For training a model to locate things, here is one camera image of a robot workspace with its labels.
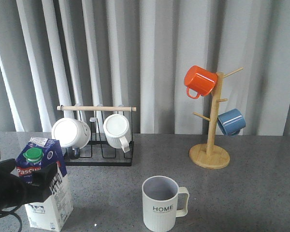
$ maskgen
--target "white curtain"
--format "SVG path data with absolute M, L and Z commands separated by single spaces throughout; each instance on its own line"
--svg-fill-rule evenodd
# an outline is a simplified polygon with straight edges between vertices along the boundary
M 192 65 L 224 79 L 219 113 L 241 134 L 290 135 L 290 0 L 0 0 L 0 131 L 51 131 L 136 106 L 134 133 L 206 134 L 211 97 L 186 95 Z

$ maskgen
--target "black metal rack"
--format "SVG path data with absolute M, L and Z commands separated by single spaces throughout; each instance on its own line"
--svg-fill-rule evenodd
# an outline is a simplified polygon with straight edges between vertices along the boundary
M 74 110 L 80 111 L 84 107 L 72 106 Z M 88 144 L 80 150 L 80 157 L 78 159 L 70 159 L 68 152 L 65 152 L 64 158 L 67 166 L 131 166 L 133 159 L 133 121 L 132 121 L 132 107 L 91 107 L 93 110 L 93 117 L 90 118 L 90 131 L 91 138 Z M 131 131 L 131 141 L 129 142 L 130 151 L 124 153 L 122 149 L 116 149 L 111 147 L 104 133 L 100 132 L 100 125 L 104 123 L 103 109 L 118 109 L 113 113 L 122 114 L 125 116 L 125 111 L 130 111 L 129 117 L 127 117 Z M 61 106 L 60 110 L 65 110 L 65 106 Z M 97 117 L 97 112 L 101 113 L 100 120 Z

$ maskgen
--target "mug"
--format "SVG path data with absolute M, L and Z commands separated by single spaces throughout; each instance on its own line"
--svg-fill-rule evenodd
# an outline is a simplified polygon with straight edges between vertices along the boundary
M 81 149 L 90 140 L 90 128 L 85 122 L 65 117 L 53 125 L 52 138 L 59 140 L 61 147 Z
M 217 74 L 209 72 L 208 70 L 202 69 L 196 65 L 192 66 L 186 76 L 184 84 L 187 87 L 187 95 L 190 98 L 197 99 L 200 95 L 208 95 L 217 82 Z M 189 90 L 192 89 L 198 94 L 193 97 L 190 95 Z
M 236 136 L 246 126 L 245 119 L 238 109 L 233 109 L 218 115 L 218 126 L 222 133 L 228 136 Z
M 142 185 L 143 220 L 148 229 L 166 232 L 173 228 L 175 219 L 187 215 L 189 192 L 169 177 L 157 175 Z M 177 210 L 178 195 L 185 194 L 185 206 Z
M 103 123 L 103 130 L 110 146 L 121 148 L 124 153 L 130 151 L 131 130 L 125 116 L 119 114 L 108 116 Z

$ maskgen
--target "gray countertop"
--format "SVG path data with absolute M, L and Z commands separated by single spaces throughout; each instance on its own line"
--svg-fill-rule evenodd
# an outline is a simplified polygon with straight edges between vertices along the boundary
M 41 132 L 0 132 L 2 159 L 16 158 Z M 230 164 L 219 170 L 195 165 L 189 149 L 206 136 L 135 134 L 131 167 L 68 166 L 74 210 L 63 232 L 148 232 L 142 216 L 145 179 L 166 175 L 190 192 L 188 214 L 173 232 L 290 232 L 290 137 L 216 136 Z M 24 207 L 17 213 L 29 227 Z M 15 232 L 13 216 L 0 219 L 0 232 Z

